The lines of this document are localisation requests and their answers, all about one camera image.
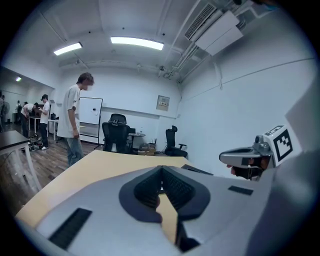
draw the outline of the fluorescent light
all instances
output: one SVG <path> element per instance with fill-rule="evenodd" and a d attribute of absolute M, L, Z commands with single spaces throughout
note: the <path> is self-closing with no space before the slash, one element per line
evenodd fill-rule
<path fill-rule="evenodd" d="M 111 42 L 113 44 L 125 44 L 125 45 L 135 45 L 135 46 L 144 46 L 153 48 L 156 50 L 162 50 L 164 44 L 161 42 L 155 42 L 140 38 L 133 38 L 133 37 L 111 37 Z"/>
<path fill-rule="evenodd" d="M 81 43 L 77 42 L 75 44 L 71 44 L 71 45 L 69 45 L 67 47 L 64 47 L 64 48 L 61 48 L 59 50 L 56 50 L 53 53 L 58 56 L 60 54 L 64 54 L 66 52 L 70 52 L 70 51 L 73 51 L 73 50 L 76 50 L 76 49 L 79 49 L 79 48 L 82 48 L 82 45 L 81 45 Z"/>

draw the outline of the office chair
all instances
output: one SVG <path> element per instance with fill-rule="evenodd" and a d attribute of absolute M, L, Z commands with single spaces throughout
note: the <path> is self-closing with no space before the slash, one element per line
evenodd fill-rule
<path fill-rule="evenodd" d="M 111 152 L 113 144 L 115 144 L 117 153 L 127 154 L 129 152 L 127 147 L 129 129 L 128 125 L 115 125 L 112 122 L 104 122 L 102 124 L 104 134 L 103 151 Z"/>
<path fill-rule="evenodd" d="M 170 157 L 186 157 L 188 155 L 188 152 L 181 150 L 183 146 L 187 146 L 185 144 L 180 144 L 180 148 L 175 147 L 176 141 L 175 141 L 175 134 L 178 131 L 178 128 L 174 125 L 172 125 L 172 129 L 165 130 L 165 136 L 166 136 L 166 149 L 164 153 L 167 156 Z"/>
<path fill-rule="evenodd" d="M 126 116 L 123 114 L 111 114 L 110 120 L 108 121 L 108 123 L 113 123 L 115 125 L 119 124 L 119 125 L 126 125 L 127 124 L 127 119 Z"/>

